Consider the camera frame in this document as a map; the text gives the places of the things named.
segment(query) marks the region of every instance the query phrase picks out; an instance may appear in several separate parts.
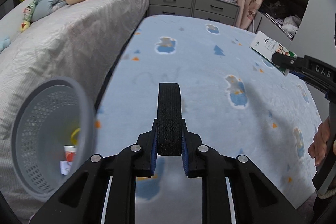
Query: human hand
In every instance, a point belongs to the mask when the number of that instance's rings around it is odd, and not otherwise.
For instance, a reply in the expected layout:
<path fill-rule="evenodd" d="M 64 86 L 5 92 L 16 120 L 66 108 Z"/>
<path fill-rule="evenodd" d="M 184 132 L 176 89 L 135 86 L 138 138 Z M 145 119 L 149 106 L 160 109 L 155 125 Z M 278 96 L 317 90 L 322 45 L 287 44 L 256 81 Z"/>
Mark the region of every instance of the human hand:
<path fill-rule="evenodd" d="M 312 159 L 315 158 L 315 166 L 321 164 L 327 153 L 327 141 L 330 138 L 329 117 L 319 125 L 314 136 L 314 142 L 308 148 L 308 154 Z M 336 142 L 333 144 L 333 151 L 336 155 Z"/>

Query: yellow ring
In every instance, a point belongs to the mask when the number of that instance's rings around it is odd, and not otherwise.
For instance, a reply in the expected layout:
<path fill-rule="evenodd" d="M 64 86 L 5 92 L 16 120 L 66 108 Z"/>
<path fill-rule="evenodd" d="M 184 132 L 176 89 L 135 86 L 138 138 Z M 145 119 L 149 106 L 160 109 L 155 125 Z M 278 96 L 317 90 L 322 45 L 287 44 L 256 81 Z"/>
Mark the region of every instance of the yellow ring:
<path fill-rule="evenodd" d="M 77 128 L 72 134 L 71 134 L 71 137 L 70 137 L 70 141 L 73 145 L 77 145 L 77 140 L 75 139 L 75 136 L 77 135 L 77 133 L 80 131 L 81 129 L 80 128 Z"/>

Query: blue plush toy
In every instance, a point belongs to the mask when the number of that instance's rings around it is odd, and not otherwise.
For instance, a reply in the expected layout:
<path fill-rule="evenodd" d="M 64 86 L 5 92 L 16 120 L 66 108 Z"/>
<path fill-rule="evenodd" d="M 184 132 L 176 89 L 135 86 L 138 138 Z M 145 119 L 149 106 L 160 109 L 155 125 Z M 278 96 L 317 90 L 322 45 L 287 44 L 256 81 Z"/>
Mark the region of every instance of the blue plush toy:
<path fill-rule="evenodd" d="M 0 53 L 11 44 L 11 39 L 6 37 L 5 39 L 0 40 Z"/>

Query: green plush toy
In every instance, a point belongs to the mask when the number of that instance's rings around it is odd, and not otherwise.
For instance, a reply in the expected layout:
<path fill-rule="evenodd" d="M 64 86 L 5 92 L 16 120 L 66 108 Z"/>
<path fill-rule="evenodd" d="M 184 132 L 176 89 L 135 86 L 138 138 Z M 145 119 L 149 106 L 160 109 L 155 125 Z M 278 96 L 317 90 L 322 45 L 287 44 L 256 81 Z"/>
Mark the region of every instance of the green plush toy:
<path fill-rule="evenodd" d="M 24 21 L 21 23 L 21 26 L 20 26 L 21 32 L 27 30 L 30 27 L 30 22 L 31 22 L 33 13 L 35 11 L 36 5 L 37 5 L 37 0 L 32 0 L 32 2 L 29 3 L 29 5 L 23 11 Z"/>

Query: booklet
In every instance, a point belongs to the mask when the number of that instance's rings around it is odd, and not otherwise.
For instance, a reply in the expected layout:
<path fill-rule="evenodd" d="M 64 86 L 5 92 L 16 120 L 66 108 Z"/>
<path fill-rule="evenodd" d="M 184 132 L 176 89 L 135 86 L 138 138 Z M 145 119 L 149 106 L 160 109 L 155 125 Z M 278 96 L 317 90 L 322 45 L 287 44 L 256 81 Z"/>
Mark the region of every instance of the booklet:
<path fill-rule="evenodd" d="M 257 53 L 259 53 L 262 57 L 264 57 L 271 63 L 272 63 L 272 55 L 275 52 L 279 52 L 290 57 L 296 57 L 296 54 L 294 52 L 290 52 L 279 42 L 276 42 L 275 40 L 269 38 L 266 34 L 260 31 L 258 31 L 250 47 L 251 49 L 255 50 Z M 280 68 L 279 66 L 276 65 L 274 66 L 278 68 L 284 75 L 287 75 L 289 73 L 289 70 L 287 69 Z"/>

